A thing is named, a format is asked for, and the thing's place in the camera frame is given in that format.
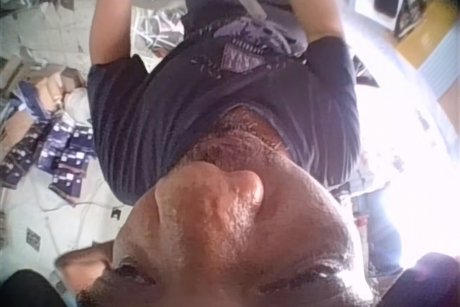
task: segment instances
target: dark blue t-shirt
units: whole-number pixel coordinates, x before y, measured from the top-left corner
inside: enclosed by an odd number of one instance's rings
[[[134,205],[237,106],[268,121],[293,161],[325,187],[347,180],[360,141],[345,42],[325,37],[303,58],[262,48],[204,35],[183,42],[150,74],[138,56],[91,68],[96,151],[120,201]]]

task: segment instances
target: clothing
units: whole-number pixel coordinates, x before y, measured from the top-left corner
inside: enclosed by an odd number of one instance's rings
[[[31,270],[18,271],[1,285],[0,302],[8,307],[66,307],[56,289]]]
[[[359,120],[345,42],[325,37],[299,55],[289,30],[241,12],[215,20],[190,13],[186,40],[151,74],[137,56],[91,68],[96,151],[120,201],[134,205],[240,106],[272,125],[293,161],[323,185],[342,184],[354,169]]]
[[[190,34],[218,19],[246,14],[238,0],[185,0],[188,13],[182,18],[185,33]],[[295,18],[288,0],[258,0],[267,13],[267,20],[279,24],[285,34],[294,37],[306,49],[305,32]]]

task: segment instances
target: sleeve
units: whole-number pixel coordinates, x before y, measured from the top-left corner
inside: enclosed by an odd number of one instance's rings
[[[127,173],[133,157],[137,132],[137,108],[147,71],[139,56],[95,65],[88,74],[88,97],[94,142],[101,169],[116,197],[127,204],[122,173]]]
[[[346,43],[337,37],[312,42],[307,49],[310,72],[317,80],[312,105],[312,132],[317,155],[313,169],[330,188],[345,183],[361,151],[353,63]]]

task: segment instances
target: person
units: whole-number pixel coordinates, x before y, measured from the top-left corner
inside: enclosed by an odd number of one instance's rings
[[[132,0],[98,0],[96,151],[134,208],[114,241],[57,260],[82,306],[373,304],[353,219],[327,190],[360,152],[338,9],[258,2],[267,20],[186,0],[184,41],[148,73],[130,53]]]

